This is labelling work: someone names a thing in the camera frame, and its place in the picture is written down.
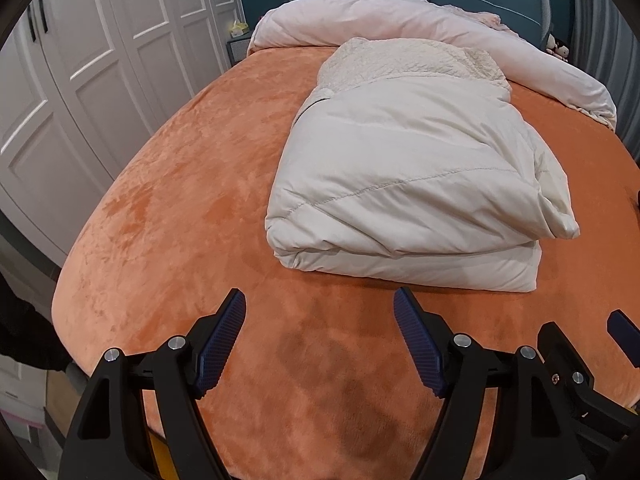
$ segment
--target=orange bedsheet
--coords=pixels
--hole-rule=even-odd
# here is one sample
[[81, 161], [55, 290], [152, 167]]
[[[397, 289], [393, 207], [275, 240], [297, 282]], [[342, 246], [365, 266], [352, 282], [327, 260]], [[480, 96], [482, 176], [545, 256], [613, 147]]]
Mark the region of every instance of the orange bedsheet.
[[[290, 123], [332, 51], [258, 52], [185, 105], [91, 216], [54, 298], [55, 327], [91, 372], [107, 348], [153, 350], [240, 288], [244, 328], [199, 406], [243, 480], [408, 479], [440, 408], [396, 326], [397, 283], [285, 269], [267, 245], [264, 217]], [[529, 294], [412, 289], [486, 348], [535, 345], [540, 326], [556, 321], [596, 389], [630, 405], [640, 373], [607, 335], [606, 319], [622, 308], [640, 324], [640, 170], [587, 116], [516, 84], [513, 104], [567, 172], [581, 236], [542, 241], [538, 290]], [[488, 402], [486, 414], [492, 409]], [[469, 478], [486, 450], [483, 420]]]

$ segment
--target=screw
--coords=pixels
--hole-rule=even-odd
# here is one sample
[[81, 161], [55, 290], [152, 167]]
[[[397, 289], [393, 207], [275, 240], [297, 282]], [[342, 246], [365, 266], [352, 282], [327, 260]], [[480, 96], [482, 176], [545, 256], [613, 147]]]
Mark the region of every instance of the screw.
[[453, 342], [457, 346], [462, 346], [462, 348], [471, 346], [471, 338], [466, 334], [456, 334], [453, 336]]
[[109, 348], [104, 353], [104, 360], [108, 362], [115, 361], [118, 357], [120, 357], [120, 350], [117, 348]]
[[176, 337], [172, 337], [169, 339], [169, 348], [171, 350], [178, 350], [182, 348], [187, 343], [187, 340], [183, 338], [181, 335], [177, 335]]
[[530, 346], [523, 346], [520, 349], [520, 354], [522, 355], [522, 357], [526, 358], [526, 359], [534, 359], [536, 357], [536, 351], [531, 348]]

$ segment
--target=white duvet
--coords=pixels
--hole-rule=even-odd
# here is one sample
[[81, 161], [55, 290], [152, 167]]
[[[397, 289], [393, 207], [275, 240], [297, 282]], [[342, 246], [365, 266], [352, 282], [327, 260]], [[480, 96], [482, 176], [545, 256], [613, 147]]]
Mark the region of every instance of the white duvet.
[[482, 48], [508, 79], [615, 129], [616, 107], [602, 83], [510, 31], [425, 0], [294, 0], [260, 20], [249, 53], [278, 46], [340, 46], [351, 38], [423, 38]]
[[267, 239], [283, 265], [534, 290], [538, 240], [579, 229], [566, 176], [510, 105], [498, 65], [438, 41], [341, 46], [296, 117], [271, 191]]

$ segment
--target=door handle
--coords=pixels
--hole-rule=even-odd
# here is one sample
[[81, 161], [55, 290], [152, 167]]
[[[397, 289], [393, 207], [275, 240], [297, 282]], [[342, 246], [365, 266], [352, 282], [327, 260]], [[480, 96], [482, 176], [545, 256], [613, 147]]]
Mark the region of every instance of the door handle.
[[31, 4], [27, 6], [27, 19], [29, 20], [29, 32], [31, 33], [31, 41], [36, 42], [36, 30], [33, 28], [33, 17], [31, 16]]
[[40, 17], [42, 18], [42, 28], [46, 34], [49, 31], [49, 25], [47, 25], [47, 18], [44, 15], [44, 3], [42, 0], [38, 0], [38, 6], [40, 7]]

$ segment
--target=blanket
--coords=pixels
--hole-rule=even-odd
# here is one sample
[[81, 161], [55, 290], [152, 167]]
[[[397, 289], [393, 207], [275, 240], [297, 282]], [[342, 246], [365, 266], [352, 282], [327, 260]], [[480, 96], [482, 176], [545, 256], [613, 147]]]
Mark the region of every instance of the blanket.
[[267, 12], [248, 52], [277, 46], [340, 46], [351, 38], [423, 38], [487, 51], [507, 79], [616, 126], [605, 86], [508, 30], [494, 30], [425, 0], [294, 0]]
[[286, 267], [527, 292], [574, 238], [566, 175], [483, 50], [350, 40], [296, 115], [267, 240]]

